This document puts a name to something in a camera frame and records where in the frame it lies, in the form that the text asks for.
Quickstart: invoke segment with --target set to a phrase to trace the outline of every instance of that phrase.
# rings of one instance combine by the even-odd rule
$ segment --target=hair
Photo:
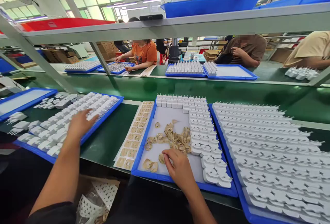
[[[136,17],[132,17],[128,20],[128,22],[130,22],[130,21],[140,21],[140,20]],[[151,42],[151,40],[143,40],[143,41],[146,42],[147,44],[149,44]]]

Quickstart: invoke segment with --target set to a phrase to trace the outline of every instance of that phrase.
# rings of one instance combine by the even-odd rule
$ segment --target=woman
[[[140,21],[136,17],[132,17],[129,21]],[[157,63],[157,49],[151,40],[133,40],[132,50],[120,55],[116,58],[116,62],[123,58],[135,57],[137,65],[134,67],[125,67],[126,71],[147,68]]]

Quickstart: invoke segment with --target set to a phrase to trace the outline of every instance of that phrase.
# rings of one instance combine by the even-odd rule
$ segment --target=stack of cardboard boxes
[[[96,42],[105,61],[114,61],[116,52],[119,52],[113,41]]]
[[[204,51],[204,57],[206,61],[214,61],[217,59],[220,50],[207,50]]]
[[[46,60],[50,63],[73,64],[79,62],[79,59],[74,52],[66,52],[63,49],[44,49],[43,53],[46,56]]]

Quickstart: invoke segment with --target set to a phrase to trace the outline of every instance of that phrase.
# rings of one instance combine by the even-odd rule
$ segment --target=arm
[[[322,57],[304,57],[297,66],[325,69],[330,66],[330,60],[322,60]]]
[[[142,68],[147,68],[149,66],[152,65],[153,62],[145,62],[145,63],[141,63],[139,65],[133,66],[133,67],[125,67],[126,71],[132,71],[132,70],[136,70],[136,69],[142,69]]]
[[[90,110],[73,116],[61,152],[30,215],[52,204],[74,201],[79,177],[80,139],[98,118],[96,115],[90,121],[86,120],[86,114]]]
[[[168,149],[164,154],[165,165],[174,182],[185,194],[195,224],[216,224],[216,221],[206,205],[191,170],[188,158],[176,149]]]
[[[116,63],[121,61],[123,58],[128,58],[128,57],[132,57],[132,56],[133,56],[132,51],[126,52],[125,54],[122,54],[116,58]]]
[[[260,62],[251,58],[248,53],[238,47],[233,47],[233,56],[240,57],[243,61],[243,64],[248,68],[256,68],[259,66]]]

